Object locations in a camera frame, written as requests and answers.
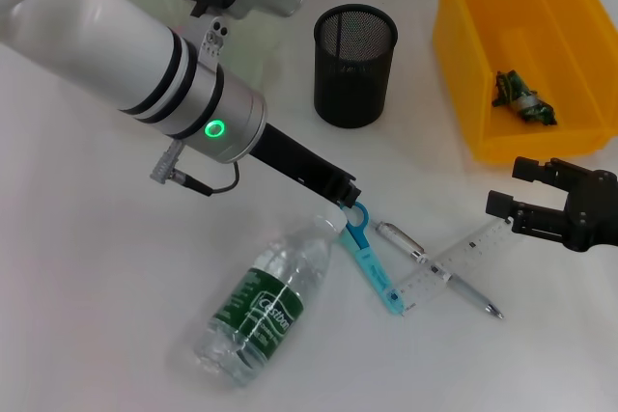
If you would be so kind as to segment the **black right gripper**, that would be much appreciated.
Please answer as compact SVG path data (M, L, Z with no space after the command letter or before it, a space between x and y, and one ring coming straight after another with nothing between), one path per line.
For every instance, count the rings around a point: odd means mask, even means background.
M618 247L615 174L591 172L559 158L541 165L537 160L520 156L515 160L512 177L540 181L555 188L572 188L564 211L518 202L512 196L490 191L486 213L509 222L513 233L548 241L564 240L564 246L575 252L586 252L597 245Z

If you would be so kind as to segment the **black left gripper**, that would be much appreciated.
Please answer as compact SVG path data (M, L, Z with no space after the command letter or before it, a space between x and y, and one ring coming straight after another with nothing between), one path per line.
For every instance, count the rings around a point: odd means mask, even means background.
M267 124L250 154L338 206L354 207L361 191L355 177L316 155L297 141Z

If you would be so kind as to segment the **green plastic wrapper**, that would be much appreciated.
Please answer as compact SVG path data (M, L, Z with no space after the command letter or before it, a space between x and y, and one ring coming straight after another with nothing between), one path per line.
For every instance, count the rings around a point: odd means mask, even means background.
M515 70L499 71L495 86L497 95L492 101L493 107L509 107L526 123L540 123L545 126L557 125L553 107L539 98Z

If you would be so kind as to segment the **clear green-label water bottle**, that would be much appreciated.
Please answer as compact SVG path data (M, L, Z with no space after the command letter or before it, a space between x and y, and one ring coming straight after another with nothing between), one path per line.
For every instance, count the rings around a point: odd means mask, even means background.
M210 318L194 347L199 364L239 386L254 380L321 289L346 224L328 212L271 241Z

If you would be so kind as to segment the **clear silver pen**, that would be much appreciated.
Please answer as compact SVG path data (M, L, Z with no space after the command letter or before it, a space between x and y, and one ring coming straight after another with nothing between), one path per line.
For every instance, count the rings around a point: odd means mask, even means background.
M425 263L432 257L427 254L425 249L408 234L391 223L379 222L372 225L378 236L385 239L404 255L411 258L418 264Z

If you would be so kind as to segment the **teal blue scissors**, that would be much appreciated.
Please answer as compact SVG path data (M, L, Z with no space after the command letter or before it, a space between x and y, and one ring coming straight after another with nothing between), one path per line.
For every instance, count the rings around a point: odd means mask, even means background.
M360 202L356 202L351 209L357 209L362 216L361 222L354 225L350 221L340 235L340 243L351 254L385 308L393 315L401 316L405 311L403 298L395 289L392 280L387 275L378 255L375 253L365 235L369 224L369 212Z

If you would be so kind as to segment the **transparent plastic ruler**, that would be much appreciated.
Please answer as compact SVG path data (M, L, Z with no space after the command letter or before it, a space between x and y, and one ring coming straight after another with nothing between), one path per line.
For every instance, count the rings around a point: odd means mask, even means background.
M511 219L494 219L439 256L418 264L396 286L404 304L403 315L450 289L476 309L503 319L504 315L488 296L470 283L470 276L488 267L499 253L511 247L514 238L511 229Z

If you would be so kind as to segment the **black mesh pen holder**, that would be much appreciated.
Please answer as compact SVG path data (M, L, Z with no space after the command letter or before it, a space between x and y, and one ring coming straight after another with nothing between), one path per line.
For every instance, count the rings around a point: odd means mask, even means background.
M392 58L395 22L368 5L334 7L314 27L314 107L327 123L353 129L382 114Z

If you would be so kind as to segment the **pale green fruit plate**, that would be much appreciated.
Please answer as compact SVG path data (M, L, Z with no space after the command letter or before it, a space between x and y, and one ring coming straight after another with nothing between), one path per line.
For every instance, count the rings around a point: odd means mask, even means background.
M199 46L211 19L190 15L187 0L129 0L177 34ZM231 32L219 55L221 65L252 89L264 90L264 64L280 42L283 19L252 11L242 19L225 18Z

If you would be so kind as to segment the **yellow plastic bin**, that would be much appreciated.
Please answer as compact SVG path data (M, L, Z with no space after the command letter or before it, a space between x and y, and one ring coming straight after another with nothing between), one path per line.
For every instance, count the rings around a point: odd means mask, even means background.
M476 160L585 155L618 136L618 30L600 0L438 0L433 42ZM554 108L556 125L493 105L508 71Z

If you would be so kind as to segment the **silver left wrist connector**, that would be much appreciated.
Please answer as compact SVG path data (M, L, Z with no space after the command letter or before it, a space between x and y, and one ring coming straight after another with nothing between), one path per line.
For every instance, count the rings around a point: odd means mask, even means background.
M173 140L168 149L156 162L150 174L150 179L160 184L164 184L167 180L171 179L184 147L185 143L183 141Z

